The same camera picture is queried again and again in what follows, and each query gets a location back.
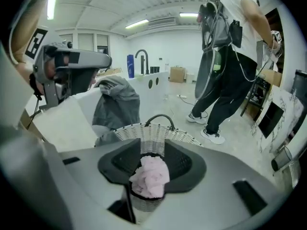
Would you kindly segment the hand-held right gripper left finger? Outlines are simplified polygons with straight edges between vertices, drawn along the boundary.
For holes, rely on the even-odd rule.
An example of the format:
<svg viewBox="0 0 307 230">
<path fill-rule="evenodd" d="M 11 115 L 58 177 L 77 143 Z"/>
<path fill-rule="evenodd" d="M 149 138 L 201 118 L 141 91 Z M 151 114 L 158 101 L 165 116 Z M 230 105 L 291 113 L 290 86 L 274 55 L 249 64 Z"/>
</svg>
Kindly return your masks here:
<svg viewBox="0 0 307 230">
<path fill-rule="evenodd" d="M 124 142 L 99 148 L 57 152 L 47 146 L 47 162 L 63 198 L 74 230 L 142 230 L 107 208 L 121 199 L 124 187 L 110 183 L 98 170 L 98 161 Z"/>
</svg>

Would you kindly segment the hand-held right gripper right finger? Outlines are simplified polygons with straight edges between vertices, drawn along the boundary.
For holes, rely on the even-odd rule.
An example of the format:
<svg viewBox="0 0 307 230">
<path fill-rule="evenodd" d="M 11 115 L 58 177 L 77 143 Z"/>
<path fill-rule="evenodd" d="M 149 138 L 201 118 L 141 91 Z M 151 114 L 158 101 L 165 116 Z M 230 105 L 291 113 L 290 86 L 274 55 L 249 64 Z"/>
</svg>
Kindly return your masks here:
<svg viewBox="0 0 307 230">
<path fill-rule="evenodd" d="M 240 159 L 185 142 L 168 144 L 199 155 L 206 173 L 189 192 L 167 193 L 143 230 L 252 230 L 284 202 L 283 191 Z"/>
</svg>

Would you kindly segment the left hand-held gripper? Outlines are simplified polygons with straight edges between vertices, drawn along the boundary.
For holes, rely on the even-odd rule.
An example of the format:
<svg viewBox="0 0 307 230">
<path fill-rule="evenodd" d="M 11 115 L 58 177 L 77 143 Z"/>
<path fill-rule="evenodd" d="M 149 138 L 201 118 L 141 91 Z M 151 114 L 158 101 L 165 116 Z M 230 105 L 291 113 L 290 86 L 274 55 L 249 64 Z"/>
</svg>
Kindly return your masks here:
<svg viewBox="0 0 307 230">
<path fill-rule="evenodd" d="M 60 36 L 47 27 L 36 28 L 31 40 L 29 41 L 25 59 L 33 67 L 30 82 L 34 87 L 41 84 L 44 94 L 35 90 L 35 96 L 41 102 L 38 107 L 40 110 L 47 110 L 58 106 L 71 95 L 71 74 L 68 69 L 56 69 L 53 79 L 48 79 L 45 74 L 45 63 L 51 58 L 55 58 L 59 48 Z M 112 58 L 104 53 L 71 50 L 72 69 L 106 69 L 112 64 Z"/>
</svg>

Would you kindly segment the grey cloth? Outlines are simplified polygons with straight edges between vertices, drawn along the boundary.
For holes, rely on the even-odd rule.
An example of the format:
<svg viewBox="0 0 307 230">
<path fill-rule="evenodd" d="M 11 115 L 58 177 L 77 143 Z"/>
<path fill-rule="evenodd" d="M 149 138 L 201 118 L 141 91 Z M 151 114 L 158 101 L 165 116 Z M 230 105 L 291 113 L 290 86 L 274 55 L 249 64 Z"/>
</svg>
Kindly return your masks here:
<svg viewBox="0 0 307 230">
<path fill-rule="evenodd" d="M 107 129 L 96 139 L 98 147 L 120 141 L 115 130 L 140 122 L 140 96 L 125 78 L 117 75 L 102 78 L 96 86 L 101 97 L 92 125 Z"/>
</svg>

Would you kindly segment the pink cloth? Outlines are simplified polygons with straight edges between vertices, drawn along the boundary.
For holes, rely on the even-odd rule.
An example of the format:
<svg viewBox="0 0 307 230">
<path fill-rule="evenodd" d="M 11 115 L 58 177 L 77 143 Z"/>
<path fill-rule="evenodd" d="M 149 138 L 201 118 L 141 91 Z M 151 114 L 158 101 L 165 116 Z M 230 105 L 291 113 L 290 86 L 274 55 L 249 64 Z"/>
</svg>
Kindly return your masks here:
<svg viewBox="0 0 307 230">
<path fill-rule="evenodd" d="M 166 163 L 159 157 L 144 156 L 141 166 L 129 178 L 132 191 L 144 198 L 162 198 L 165 185 L 170 182 L 170 174 Z"/>
</svg>

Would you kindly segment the white woven laundry basket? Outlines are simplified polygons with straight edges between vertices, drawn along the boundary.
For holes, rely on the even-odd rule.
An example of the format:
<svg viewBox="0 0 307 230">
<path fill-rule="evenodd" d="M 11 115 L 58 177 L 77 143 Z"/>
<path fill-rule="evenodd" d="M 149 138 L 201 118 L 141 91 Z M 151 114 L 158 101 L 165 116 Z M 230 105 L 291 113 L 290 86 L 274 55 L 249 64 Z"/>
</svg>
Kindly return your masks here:
<svg viewBox="0 0 307 230">
<path fill-rule="evenodd" d="M 120 140 L 139 139 L 136 148 L 129 148 L 112 158 L 112 164 L 129 178 L 141 166 L 144 156 L 159 156 L 167 165 L 170 182 L 165 185 L 162 198 L 144 198 L 132 191 L 131 203 L 135 210 L 153 212 L 167 193 L 185 193 L 196 187 L 204 178 L 207 166 L 204 159 L 186 148 L 186 145 L 199 145 L 199 142 L 185 131 L 175 128 L 172 119 L 169 125 L 154 124 L 153 116 L 145 123 L 133 124 L 115 130 Z"/>
</svg>

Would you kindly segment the person's left hand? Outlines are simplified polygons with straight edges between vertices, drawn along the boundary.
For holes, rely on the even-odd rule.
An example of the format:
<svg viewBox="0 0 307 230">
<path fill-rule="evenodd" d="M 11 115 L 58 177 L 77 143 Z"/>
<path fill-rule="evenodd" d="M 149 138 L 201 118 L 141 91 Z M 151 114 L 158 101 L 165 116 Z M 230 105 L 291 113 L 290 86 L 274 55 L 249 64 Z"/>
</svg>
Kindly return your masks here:
<svg viewBox="0 0 307 230">
<path fill-rule="evenodd" d="M 48 79 L 53 79 L 56 74 L 55 58 L 51 58 L 45 63 L 45 74 Z"/>
</svg>

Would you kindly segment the window with grey blind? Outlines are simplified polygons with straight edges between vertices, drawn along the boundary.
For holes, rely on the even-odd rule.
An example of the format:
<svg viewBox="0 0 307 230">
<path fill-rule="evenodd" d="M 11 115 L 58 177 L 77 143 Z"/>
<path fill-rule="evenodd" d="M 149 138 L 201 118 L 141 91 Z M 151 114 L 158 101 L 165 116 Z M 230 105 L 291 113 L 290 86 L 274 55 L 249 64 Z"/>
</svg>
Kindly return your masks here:
<svg viewBox="0 0 307 230">
<path fill-rule="evenodd" d="M 71 49 L 73 48 L 72 45 L 72 34 L 65 34 L 60 36 L 60 49 Z"/>
<path fill-rule="evenodd" d="M 94 51 L 94 35 L 78 34 L 78 48 L 81 50 Z"/>
</svg>

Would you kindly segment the window with dark glass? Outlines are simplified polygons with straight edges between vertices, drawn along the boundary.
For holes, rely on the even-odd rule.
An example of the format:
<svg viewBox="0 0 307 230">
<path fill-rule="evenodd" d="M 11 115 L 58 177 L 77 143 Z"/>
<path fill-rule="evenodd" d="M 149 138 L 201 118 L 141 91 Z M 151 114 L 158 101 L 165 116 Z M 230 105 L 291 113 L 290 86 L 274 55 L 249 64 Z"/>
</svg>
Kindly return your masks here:
<svg viewBox="0 0 307 230">
<path fill-rule="evenodd" d="M 97 35 L 97 51 L 108 55 L 108 36 Z"/>
</svg>

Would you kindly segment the blue shampoo bottle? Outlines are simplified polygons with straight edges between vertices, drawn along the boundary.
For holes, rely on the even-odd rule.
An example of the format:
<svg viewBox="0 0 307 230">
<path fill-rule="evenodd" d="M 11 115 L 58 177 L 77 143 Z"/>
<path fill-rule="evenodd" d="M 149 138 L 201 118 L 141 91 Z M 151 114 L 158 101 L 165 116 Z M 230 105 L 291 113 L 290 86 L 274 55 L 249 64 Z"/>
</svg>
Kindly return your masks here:
<svg viewBox="0 0 307 230">
<path fill-rule="evenodd" d="M 128 71 L 128 77 L 130 79 L 134 78 L 134 55 L 129 54 L 127 55 L 127 71 Z"/>
</svg>

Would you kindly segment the black curved faucet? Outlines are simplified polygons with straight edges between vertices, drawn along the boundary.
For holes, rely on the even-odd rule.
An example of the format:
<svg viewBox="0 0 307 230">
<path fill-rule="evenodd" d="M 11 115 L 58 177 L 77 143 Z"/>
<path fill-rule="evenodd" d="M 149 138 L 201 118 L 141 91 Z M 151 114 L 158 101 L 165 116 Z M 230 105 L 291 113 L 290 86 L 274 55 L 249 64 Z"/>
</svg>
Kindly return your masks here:
<svg viewBox="0 0 307 230">
<path fill-rule="evenodd" d="M 159 66 L 149 66 L 149 59 L 148 59 L 148 53 L 144 49 L 140 49 L 136 52 L 135 58 L 138 57 L 138 55 L 143 52 L 144 55 L 141 55 L 141 74 L 142 75 L 149 75 L 152 73 L 158 73 L 160 72 L 160 67 Z"/>
</svg>

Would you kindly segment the white bathtub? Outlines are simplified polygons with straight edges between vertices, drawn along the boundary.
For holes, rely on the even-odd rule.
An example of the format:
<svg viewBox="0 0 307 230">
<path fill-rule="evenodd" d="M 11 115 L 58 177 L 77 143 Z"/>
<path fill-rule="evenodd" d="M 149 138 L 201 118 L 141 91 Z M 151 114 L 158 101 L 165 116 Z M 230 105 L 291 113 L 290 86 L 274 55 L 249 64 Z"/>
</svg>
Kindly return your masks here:
<svg viewBox="0 0 307 230">
<path fill-rule="evenodd" d="M 161 113 L 168 90 L 168 72 L 138 75 L 128 78 L 127 73 L 117 73 L 125 78 L 140 97 L 140 120 L 147 121 Z M 32 123 L 43 139 L 53 144 L 57 151 L 81 150 L 94 147 L 95 141 L 108 128 L 92 124 L 96 105 L 101 97 L 99 88 L 70 97 L 58 107 L 36 114 Z"/>
</svg>

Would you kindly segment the black cylinder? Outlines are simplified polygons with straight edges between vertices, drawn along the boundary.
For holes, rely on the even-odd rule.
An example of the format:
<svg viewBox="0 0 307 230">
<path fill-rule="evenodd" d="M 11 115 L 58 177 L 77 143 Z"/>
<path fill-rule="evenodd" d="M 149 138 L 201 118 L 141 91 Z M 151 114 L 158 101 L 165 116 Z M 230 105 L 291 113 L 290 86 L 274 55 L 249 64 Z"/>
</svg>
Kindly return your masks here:
<svg viewBox="0 0 307 230">
<path fill-rule="evenodd" d="M 288 165 L 292 160 L 292 154 L 287 146 L 283 146 L 271 161 L 271 166 L 274 172 L 279 171 L 284 166 Z"/>
</svg>

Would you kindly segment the air vent grille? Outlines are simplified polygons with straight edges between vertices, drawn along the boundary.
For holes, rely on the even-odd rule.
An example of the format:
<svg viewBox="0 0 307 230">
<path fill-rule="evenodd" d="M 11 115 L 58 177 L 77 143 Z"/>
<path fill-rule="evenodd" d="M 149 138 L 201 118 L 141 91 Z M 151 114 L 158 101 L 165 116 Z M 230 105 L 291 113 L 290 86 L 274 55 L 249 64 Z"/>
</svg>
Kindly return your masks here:
<svg viewBox="0 0 307 230">
<path fill-rule="evenodd" d="M 176 17 L 159 18 L 148 22 L 148 28 L 158 28 L 177 25 Z"/>
</svg>

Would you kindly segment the closed cardboard box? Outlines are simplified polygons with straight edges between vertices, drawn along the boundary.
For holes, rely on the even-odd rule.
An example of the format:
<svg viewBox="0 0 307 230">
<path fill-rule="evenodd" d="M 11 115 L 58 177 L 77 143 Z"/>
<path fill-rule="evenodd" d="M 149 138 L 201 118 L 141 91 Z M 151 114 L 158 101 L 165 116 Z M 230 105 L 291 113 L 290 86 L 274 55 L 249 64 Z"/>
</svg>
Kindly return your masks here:
<svg viewBox="0 0 307 230">
<path fill-rule="evenodd" d="M 171 82 L 183 83 L 185 79 L 185 68 L 183 67 L 171 67 L 169 80 Z"/>
</svg>

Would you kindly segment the marble pattern vanity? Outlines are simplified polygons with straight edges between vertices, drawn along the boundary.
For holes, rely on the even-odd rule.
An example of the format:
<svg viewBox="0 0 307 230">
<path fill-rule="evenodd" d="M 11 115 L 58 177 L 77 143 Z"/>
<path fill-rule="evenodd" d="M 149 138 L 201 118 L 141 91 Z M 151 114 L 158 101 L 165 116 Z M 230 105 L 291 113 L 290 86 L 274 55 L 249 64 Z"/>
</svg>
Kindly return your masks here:
<svg viewBox="0 0 307 230">
<path fill-rule="evenodd" d="M 258 150 L 275 153 L 297 124 L 303 110 L 304 106 L 296 96 L 273 85 L 251 128 Z"/>
</svg>

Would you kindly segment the wooden shelf unit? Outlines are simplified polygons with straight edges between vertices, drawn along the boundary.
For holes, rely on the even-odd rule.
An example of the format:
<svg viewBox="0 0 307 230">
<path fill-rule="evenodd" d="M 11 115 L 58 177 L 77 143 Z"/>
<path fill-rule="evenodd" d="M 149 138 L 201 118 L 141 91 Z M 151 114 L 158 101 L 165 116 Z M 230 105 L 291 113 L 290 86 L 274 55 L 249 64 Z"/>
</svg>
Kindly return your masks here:
<svg viewBox="0 0 307 230">
<path fill-rule="evenodd" d="M 282 74 L 271 69 L 265 69 L 252 84 L 245 101 L 240 116 L 247 113 L 256 121 L 261 114 L 264 104 L 267 101 L 272 86 L 280 86 Z"/>
</svg>

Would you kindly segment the black cabinet panel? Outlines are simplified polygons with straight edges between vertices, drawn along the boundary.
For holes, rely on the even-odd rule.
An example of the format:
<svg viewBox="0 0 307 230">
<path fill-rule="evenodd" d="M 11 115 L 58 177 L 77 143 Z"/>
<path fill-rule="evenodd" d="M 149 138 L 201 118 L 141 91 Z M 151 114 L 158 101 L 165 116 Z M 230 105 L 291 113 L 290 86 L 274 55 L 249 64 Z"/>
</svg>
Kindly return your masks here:
<svg viewBox="0 0 307 230">
<path fill-rule="evenodd" d="M 307 115 L 307 73 L 301 70 L 295 71 L 295 77 L 291 93 L 295 95 L 303 105 L 303 112 L 295 125 L 293 132 L 296 134 L 300 127 L 302 126 L 303 121 Z"/>
</svg>

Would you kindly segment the chrome towel rail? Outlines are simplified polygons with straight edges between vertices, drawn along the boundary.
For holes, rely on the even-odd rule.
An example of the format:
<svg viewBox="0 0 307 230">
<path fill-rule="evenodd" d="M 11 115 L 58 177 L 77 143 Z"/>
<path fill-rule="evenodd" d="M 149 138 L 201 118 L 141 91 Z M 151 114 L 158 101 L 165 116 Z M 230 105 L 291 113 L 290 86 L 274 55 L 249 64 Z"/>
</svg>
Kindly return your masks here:
<svg viewBox="0 0 307 230">
<path fill-rule="evenodd" d="M 291 161 L 288 168 L 291 176 L 291 186 L 294 189 L 297 186 L 301 177 L 301 166 L 299 160 Z"/>
</svg>

